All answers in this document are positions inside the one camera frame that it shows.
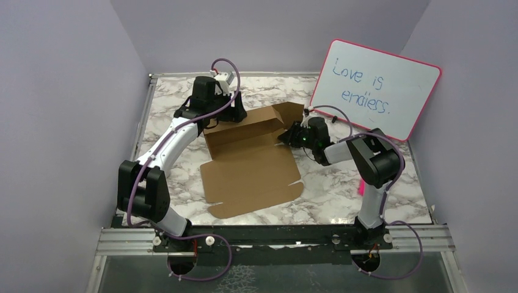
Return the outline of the brown cardboard box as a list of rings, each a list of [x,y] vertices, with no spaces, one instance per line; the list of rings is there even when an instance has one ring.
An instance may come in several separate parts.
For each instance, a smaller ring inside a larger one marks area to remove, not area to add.
[[[301,196],[297,163],[278,136],[302,119],[303,108],[284,102],[252,109],[239,123],[221,122],[204,131],[211,161],[200,172],[211,215],[227,219]]]

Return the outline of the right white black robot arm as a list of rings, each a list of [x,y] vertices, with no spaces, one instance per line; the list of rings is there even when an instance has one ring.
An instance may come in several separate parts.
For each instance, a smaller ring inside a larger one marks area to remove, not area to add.
[[[400,150],[382,130],[374,128],[332,142],[324,119],[312,117],[306,124],[295,121],[277,139],[292,148],[308,148],[322,166],[354,161],[364,182],[364,191],[352,239],[360,248],[375,243],[384,233],[388,192],[406,166]]]

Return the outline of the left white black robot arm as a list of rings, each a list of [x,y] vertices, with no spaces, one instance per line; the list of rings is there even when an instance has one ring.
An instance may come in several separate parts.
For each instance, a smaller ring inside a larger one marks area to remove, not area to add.
[[[197,76],[192,93],[173,114],[167,131],[136,161],[123,161],[118,170],[117,207],[140,217],[169,235],[169,243],[179,251],[189,248],[191,223],[170,205],[167,172],[186,147],[210,128],[210,122],[239,123],[247,112],[241,91],[232,91],[231,73],[211,71],[211,76]]]

